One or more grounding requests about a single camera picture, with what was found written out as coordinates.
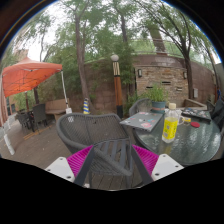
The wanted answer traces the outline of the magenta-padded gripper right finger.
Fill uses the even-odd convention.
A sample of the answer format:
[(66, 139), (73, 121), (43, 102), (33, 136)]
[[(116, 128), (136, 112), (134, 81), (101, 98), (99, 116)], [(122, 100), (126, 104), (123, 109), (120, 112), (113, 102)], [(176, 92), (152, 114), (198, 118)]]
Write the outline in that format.
[(132, 145), (131, 154), (140, 173), (143, 186), (183, 169), (183, 166), (169, 155), (157, 155), (140, 146)]

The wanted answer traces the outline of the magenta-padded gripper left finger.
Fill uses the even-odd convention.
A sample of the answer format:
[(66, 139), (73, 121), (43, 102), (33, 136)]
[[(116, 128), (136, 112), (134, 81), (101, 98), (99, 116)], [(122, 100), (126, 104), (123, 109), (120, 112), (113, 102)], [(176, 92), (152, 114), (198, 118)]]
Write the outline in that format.
[(93, 158), (94, 147), (90, 145), (68, 158), (58, 157), (46, 171), (83, 187)]

